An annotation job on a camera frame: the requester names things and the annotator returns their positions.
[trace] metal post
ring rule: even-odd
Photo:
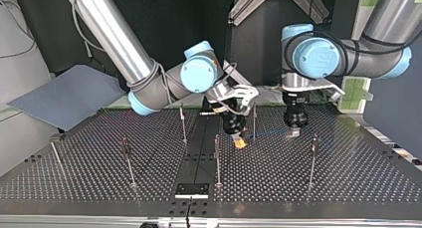
[[[257,137],[257,134],[256,134],[256,122],[255,122],[255,120],[257,119],[257,104],[254,104],[254,141],[255,141],[255,138]]]
[[[50,145],[51,145],[51,146],[52,146],[52,148],[53,148],[53,152],[54,152],[54,154],[55,154],[55,156],[56,156],[57,161],[58,161],[60,164],[62,164],[62,160],[61,160],[61,159],[60,159],[60,157],[59,157],[59,153],[57,152],[56,145],[54,144],[54,142],[53,142],[53,141],[51,141],[51,142],[50,142]]]
[[[220,137],[218,134],[215,135],[215,145],[214,145],[214,156],[215,156],[215,160],[217,161],[217,187],[222,187],[223,184],[221,183],[221,179],[220,179]]]
[[[130,85],[149,76],[153,64],[112,0],[77,0],[76,8]]]
[[[183,104],[180,106],[180,119],[182,120],[182,127],[183,127],[183,142],[187,145],[187,138],[186,138],[186,125],[185,125],[185,118],[183,114]]]
[[[315,165],[316,165],[317,152],[318,152],[318,149],[319,149],[318,140],[319,140],[319,138],[318,138],[317,134],[315,134],[314,137],[313,137],[312,145],[311,145],[311,151],[313,153],[313,163],[311,165],[309,190],[311,190],[314,187],[314,184],[313,184],[314,170],[315,170]]]
[[[129,169],[130,179],[131,179],[131,185],[130,186],[132,188],[133,187],[136,187],[137,184],[136,184],[136,181],[134,180],[133,169],[132,169],[131,162],[130,162],[131,149],[130,149],[130,146],[129,146],[129,142],[128,142],[127,136],[124,136],[122,138],[122,141],[121,141],[121,153],[123,154],[123,158],[126,160],[127,167]]]
[[[422,18],[417,0],[379,0],[363,34],[386,43],[405,43]]]

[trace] black cable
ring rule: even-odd
[[[354,48],[356,48],[357,50],[360,50],[359,42],[358,41],[352,41],[352,42],[354,44]],[[353,73],[353,71],[357,68],[357,64],[359,63],[359,57],[360,57],[360,53],[357,51],[354,51],[353,65],[351,66],[350,71],[347,72],[347,75],[351,75],[351,73]]]
[[[16,53],[16,54],[13,54],[13,55],[0,56],[0,59],[6,59],[6,58],[11,58],[11,57],[21,56],[23,54],[26,54],[26,53],[30,52],[34,47],[35,47],[35,41],[32,42],[31,47],[28,48],[27,50],[25,50],[23,52]]]
[[[391,50],[386,50],[386,51],[367,51],[367,50],[357,50],[353,47],[344,45],[344,47],[350,51],[355,51],[355,52],[359,52],[362,54],[370,54],[370,55],[386,55],[386,54],[391,54],[391,53],[396,53],[399,51],[402,51],[403,49],[405,49],[406,47],[411,46],[413,43],[415,43],[420,37],[422,36],[422,30],[420,30],[415,37],[413,37],[412,40],[406,42],[403,46],[398,47],[398,48],[394,48]]]

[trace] metal bracket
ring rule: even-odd
[[[307,85],[301,86],[301,87],[288,87],[286,85],[282,85],[282,88],[283,90],[289,91],[289,92],[323,90],[325,93],[328,93],[328,95],[333,101],[336,101],[341,96],[345,95],[345,92],[340,87],[338,87],[337,85],[333,84],[332,82],[326,79],[318,79],[315,81],[309,81]]]
[[[239,26],[252,12],[254,12],[266,0],[239,0],[230,11],[229,23]],[[293,0],[307,14],[310,10],[311,0]],[[329,12],[320,0],[313,0],[311,18],[316,23],[321,23]]]
[[[239,85],[246,85],[246,86],[252,86],[252,84],[246,80],[245,77],[240,74],[235,67],[233,67],[230,63],[227,61],[224,61],[224,71],[227,73],[227,75],[230,75],[233,80],[235,80]]]
[[[176,199],[208,199],[208,183],[180,183],[176,188]]]

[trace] gray panel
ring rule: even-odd
[[[116,78],[88,66],[74,66],[8,105],[64,130],[123,95]]]
[[[186,110],[185,114],[190,138],[197,111]],[[124,135],[132,147],[135,189],[130,187],[129,170],[121,155]],[[0,182],[0,210],[7,213],[7,204],[25,201],[28,210],[24,213],[167,214],[160,207],[170,207],[185,154],[179,111],[151,116],[107,111],[58,145],[58,153],[63,166],[48,150],[24,162],[16,177],[6,174],[4,183]]]
[[[402,76],[372,80],[369,91],[374,98],[366,104],[364,119],[414,156],[422,158],[422,40],[416,41],[411,49],[413,58]]]

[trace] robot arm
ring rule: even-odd
[[[339,40],[314,31],[310,24],[285,27],[282,32],[283,89],[288,110],[285,122],[292,127],[308,123],[303,109],[307,92],[342,90],[327,76],[387,79],[403,74],[412,53],[408,47],[422,17],[417,0],[379,0],[358,41]]]
[[[147,55],[112,0],[69,0],[127,81],[135,112],[148,115],[191,94],[205,94],[221,115],[225,131],[238,138],[258,91],[230,87],[211,45],[204,41],[184,52],[186,61],[164,72]],[[237,112],[237,98],[242,99]],[[243,140],[235,144],[244,146]]]

